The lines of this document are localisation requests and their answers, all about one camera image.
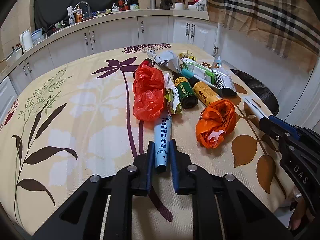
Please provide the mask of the white foil snack wrapper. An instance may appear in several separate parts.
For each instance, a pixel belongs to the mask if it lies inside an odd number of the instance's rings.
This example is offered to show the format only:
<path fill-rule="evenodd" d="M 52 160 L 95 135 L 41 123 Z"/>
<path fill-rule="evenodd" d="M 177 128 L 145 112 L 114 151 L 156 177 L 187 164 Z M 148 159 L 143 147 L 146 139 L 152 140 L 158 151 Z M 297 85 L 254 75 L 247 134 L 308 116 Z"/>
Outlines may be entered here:
<path fill-rule="evenodd" d="M 182 113 L 182 103 L 177 87 L 174 85 L 171 75 L 164 74 L 165 99 L 167 102 L 167 109 L 170 115 Z"/>

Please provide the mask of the light blue tube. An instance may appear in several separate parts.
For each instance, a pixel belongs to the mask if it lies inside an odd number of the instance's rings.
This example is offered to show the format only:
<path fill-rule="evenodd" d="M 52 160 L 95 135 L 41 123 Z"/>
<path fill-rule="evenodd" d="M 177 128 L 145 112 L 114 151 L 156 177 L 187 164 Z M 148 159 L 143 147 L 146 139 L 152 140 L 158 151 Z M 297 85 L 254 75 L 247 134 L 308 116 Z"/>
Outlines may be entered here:
<path fill-rule="evenodd" d="M 155 170 L 161 174 L 167 170 L 172 117 L 164 111 L 155 122 Z"/>

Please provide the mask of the white blue paper packet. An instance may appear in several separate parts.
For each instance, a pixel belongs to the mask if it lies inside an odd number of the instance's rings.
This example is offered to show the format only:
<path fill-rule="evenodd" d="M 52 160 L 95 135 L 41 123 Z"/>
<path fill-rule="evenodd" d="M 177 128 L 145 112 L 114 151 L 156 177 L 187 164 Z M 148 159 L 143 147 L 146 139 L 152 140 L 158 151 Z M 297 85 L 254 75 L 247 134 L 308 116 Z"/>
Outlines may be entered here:
<path fill-rule="evenodd" d="M 268 116 L 261 110 L 261 108 L 251 99 L 249 96 L 242 97 L 244 103 L 246 103 L 251 110 L 252 114 L 256 117 L 258 121 L 263 118 L 267 118 Z"/>

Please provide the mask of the white electric kettle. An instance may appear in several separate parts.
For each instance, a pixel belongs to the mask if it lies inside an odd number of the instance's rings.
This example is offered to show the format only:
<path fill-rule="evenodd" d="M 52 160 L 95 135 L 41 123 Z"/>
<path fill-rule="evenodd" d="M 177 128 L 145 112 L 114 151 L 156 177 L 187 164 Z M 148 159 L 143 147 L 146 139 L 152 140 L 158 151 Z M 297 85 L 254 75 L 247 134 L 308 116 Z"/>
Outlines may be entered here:
<path fill-rule="evenodd" d="M 33 48 L 33 41 L 31 38 L 31 33 L 29 30 L 24 31 L 21 35 L 20 35 L 20 44 L 23 48 L 23 51 L 26 52 L 29 49 Z"/>

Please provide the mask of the dark jar green label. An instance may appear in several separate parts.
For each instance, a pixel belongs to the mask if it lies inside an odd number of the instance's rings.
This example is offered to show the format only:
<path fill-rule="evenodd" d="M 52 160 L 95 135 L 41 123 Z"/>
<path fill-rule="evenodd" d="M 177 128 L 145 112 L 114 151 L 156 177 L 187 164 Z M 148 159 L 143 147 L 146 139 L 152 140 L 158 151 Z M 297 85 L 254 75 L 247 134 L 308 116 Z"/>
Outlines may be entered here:
<path fill-rule="evenodd" d="M 138 10 L 139 4 L 138 0 L 130 0 L 130 10 Z"/>

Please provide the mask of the steel thermos bottle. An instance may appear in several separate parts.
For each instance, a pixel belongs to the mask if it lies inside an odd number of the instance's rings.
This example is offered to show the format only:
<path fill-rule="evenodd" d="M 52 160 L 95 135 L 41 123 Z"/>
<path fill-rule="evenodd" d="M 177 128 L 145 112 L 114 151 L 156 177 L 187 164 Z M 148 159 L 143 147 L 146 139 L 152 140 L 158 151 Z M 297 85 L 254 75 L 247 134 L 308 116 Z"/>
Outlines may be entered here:
<path fill-rule="evenodd" d="M 152 10 L 156 9 L 156 0 L 150 0 L 150 9 Z"/>

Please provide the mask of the chrome faucet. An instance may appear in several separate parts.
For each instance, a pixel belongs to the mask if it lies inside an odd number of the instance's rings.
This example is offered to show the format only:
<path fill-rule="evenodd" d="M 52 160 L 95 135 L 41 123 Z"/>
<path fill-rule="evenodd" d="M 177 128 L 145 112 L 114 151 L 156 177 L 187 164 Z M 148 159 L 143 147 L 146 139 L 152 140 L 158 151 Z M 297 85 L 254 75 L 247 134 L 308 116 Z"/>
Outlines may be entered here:
<path fill-rule="evenodd" d="M 74 9 L 73 9 L 73 13 L 74 13 L 74 10 L 77 6 L 80 6 L 80 8 L 82 9 L 82 21 L 85 21 L 85 20 L 89 20 L 92 18 L 92 11 L 91 11 L 91 6 L 86 2 L 86 1 L 81 1 L 81 2 L 78 2 Z"/>

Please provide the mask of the green white wrapper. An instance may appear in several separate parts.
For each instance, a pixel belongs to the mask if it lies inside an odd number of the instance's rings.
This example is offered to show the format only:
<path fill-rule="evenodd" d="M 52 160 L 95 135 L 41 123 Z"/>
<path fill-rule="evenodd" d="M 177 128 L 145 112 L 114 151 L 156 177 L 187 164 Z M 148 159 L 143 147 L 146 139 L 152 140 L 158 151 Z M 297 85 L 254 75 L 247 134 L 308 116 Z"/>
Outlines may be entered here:
<path fill-rule="evenodd" d="M 188 71 L 187 78 L 191 78 L 197 75 L 198 77 L 206 80 L 208 83 L 215 85 L 215 74 L 211 69 L 189 58 L 183 57 L 181 58 L 181 61 L 182 61 L 181 72 L 185 70 L 185 73 L 186 73 L 186 70 L 187 70 Z"/>

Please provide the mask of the red white rice cooker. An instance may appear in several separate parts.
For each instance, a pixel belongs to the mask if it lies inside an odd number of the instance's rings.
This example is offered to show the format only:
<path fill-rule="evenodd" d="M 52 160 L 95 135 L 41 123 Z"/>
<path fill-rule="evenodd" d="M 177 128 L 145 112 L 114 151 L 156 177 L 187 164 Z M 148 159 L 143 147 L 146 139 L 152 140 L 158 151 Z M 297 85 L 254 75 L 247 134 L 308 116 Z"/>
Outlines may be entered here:
<path fill-rule="evenodd" d="M 196 11 L 207 11 L 207 0 L 189 0 L 188 9 Z"/>

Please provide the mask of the red plastic bag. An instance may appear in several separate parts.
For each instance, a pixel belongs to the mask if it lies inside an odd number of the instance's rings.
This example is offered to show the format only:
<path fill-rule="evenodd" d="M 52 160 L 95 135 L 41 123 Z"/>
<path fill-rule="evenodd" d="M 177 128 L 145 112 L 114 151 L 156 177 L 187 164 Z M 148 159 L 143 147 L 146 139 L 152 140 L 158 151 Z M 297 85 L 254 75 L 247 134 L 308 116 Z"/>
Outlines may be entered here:
<path fill-rule="evenodd" d="M 164 75 L 157 68 L 140 64 L 132 86 L 133 115 L 140 121 L 155 121 L 164 109 Z"/>

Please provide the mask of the white spray bottle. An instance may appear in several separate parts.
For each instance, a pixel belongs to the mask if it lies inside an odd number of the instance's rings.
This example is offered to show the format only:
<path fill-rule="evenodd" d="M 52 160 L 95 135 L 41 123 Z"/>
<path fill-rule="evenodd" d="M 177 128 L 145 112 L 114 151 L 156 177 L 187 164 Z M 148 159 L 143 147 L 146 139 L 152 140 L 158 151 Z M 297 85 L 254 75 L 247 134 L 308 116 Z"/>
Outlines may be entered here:
<path fill-rule="evenodd" d="M 74 17 L 72 6 L 69 6 L 67 8 L 67 13 L 68 13 L 68 17 L 69 17 L 69 20 L 68 20 L 69 25 L 74 25 L 75 24 L 75 17 Z"/>

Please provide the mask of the white kitchen cabinets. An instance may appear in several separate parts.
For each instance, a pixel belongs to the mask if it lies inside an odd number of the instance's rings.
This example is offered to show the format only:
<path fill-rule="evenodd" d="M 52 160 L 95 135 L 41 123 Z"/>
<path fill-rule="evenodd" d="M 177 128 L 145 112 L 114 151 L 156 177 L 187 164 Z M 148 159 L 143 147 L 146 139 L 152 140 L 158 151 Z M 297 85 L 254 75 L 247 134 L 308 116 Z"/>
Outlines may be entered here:
<path fill-rule="evenodd" d="M 117 13 L 78 23 L 35 45 L 3 71 L 1 104 L 11 104 L 44 73 L 92 54 L 154 43 L 189 43 L 212 54 L 216 34 L 207 14 L 196 11 Z"/>

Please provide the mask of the dark sauce bottle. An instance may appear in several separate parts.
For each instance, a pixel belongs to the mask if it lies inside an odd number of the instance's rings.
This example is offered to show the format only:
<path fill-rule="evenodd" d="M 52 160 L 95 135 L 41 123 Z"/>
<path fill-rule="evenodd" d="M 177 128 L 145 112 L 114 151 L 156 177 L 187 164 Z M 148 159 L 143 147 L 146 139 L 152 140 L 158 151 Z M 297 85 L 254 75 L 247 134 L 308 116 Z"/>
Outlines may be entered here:
<path fill-rule="evenodd" d="M 124 10 L 124 0 L 118 0 L 118 8 L 119 8 L 119 11 Z"/>

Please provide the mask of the orange plastic bag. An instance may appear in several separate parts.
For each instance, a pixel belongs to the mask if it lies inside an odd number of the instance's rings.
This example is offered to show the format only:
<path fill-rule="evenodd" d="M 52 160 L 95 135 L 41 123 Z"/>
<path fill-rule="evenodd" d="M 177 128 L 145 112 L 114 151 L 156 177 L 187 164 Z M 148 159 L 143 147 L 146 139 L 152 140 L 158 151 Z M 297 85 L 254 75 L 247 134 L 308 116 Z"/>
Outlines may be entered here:
<path fill-rule="evenodd" d="M 196 139 L 205 148 L 215 149 L 231 134 L 236 126 L 234 104 L 227 99 L 210 103 L 196 125 Z"/>

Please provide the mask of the white blender jug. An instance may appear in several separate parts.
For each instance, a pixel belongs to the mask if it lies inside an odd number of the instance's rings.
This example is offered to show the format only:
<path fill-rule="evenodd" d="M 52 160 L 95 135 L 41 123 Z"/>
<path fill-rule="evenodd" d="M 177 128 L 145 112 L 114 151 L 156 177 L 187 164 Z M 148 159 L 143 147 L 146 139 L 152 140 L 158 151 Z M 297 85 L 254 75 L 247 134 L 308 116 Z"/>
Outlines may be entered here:
<path fill-rule="evenodd" d="M 172 0 L 172 9 L 173 10 L 184 10 L 185 9 L 185 0 Z"/>

